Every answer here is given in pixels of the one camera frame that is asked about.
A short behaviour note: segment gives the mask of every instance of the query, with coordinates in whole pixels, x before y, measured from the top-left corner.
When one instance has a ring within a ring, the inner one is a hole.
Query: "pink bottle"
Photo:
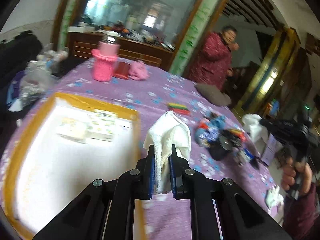
[[[118,60],[116,53],[119,47],[115,37],[105,35],[99,42],[99,49],[92,50],[92,55],[96,58],[92,70],[95,80],[102,82],[111,80],[115,62]]]

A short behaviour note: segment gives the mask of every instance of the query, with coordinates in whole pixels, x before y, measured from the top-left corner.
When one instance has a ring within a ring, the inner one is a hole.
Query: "plastic bag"
[[[22,108],[45,94],[55,84],[56,80],[56,77],[52,76],[50,71],[38,67],[36,62],[28,64],[26,75],[20,82],[19,99]]]
[[[260,138],[267,143],[269,138],[268,130],[260,125],[260,120],[261,117],[257,114],[246,114],[242,118],[242,122],[244,123],[243,129],[249,134],[253,143],[256,143]]]
[[[68,58],[69,48],[64,47],[59,51],[52,50],[52,43],[44,46],[42,51],[38,54],[37,60],[40,62],[41,66],[49,70],[51,73],[59,72],[59,63],[62,60]]]

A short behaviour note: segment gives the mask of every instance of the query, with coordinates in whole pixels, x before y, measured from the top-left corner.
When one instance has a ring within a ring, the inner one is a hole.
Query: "pink cloth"
[[[141,61],[134,61],[129,70],[129,77],[133,80],[146,80],[149,78],[146,65]]]

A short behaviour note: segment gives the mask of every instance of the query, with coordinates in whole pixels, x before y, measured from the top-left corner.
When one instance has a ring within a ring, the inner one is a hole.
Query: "purple bedsheet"
[[[119,60],[131,63],[130,60]],[[199,147],[194,141],[195,127],[206,110],[224,114],[227,117],[228,127],[240,125],[227,107],[217,107],[210,104],[199,95],[191,81],[171,75],[156,67],[149,67],[150,78],[146,81],[112,78],[110,82],[98,82],[91,77],[93,62],[94,59],[89,59],[62,78],[54,90],[49,90],[25,117],[22,125],[15,131],[8,143],[0,161],[0,190],[12,149],[19,141],[22,131],[50,94],[60,91],[99,99],[139,111],[141,118],[141,146],[148,129],[168,110],[167,102],[186,105],[191,110],[191,116],[178,117],[189,126],[191,132],[190,167],[202,172],[211,179],[232,178],[265,211],[271,215],[276,213],[276,208],[269,211],[264,202],[266,190],[275,185],[267,168],[261,164],[259,171],[253,169],[250,164],[239,167],[231,155],[221,162],[216,162],[210,157],[205,148]],[[146,154],[146,150],[141,148],[141,157],[145,157]],[[150,201],[143,201],[143,208],[145,214],[144,228],[149,240],[191,239],[190,205],[188,200],[174,200],[171,193],[159,194]]]

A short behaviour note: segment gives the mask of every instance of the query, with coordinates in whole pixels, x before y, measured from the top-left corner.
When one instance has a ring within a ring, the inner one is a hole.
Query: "woman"
[[[232,76],[231,52],[239,49],[239,45],[233,43],[236,34],[237,30],[232,26],[223,27],[221,33],[210,33],[188,78],[221,90],[226,76]]]
[[[312,171],[309,164],[296,163],[295,170],[292,158],[283,168],[281,187],[288,190],[294,185],[296,171],[303,174],[302,186],[298,200],[286,198],[284,203],[283,229],[293,240],[320,239],[319,199],[316,185],[312,182]]]

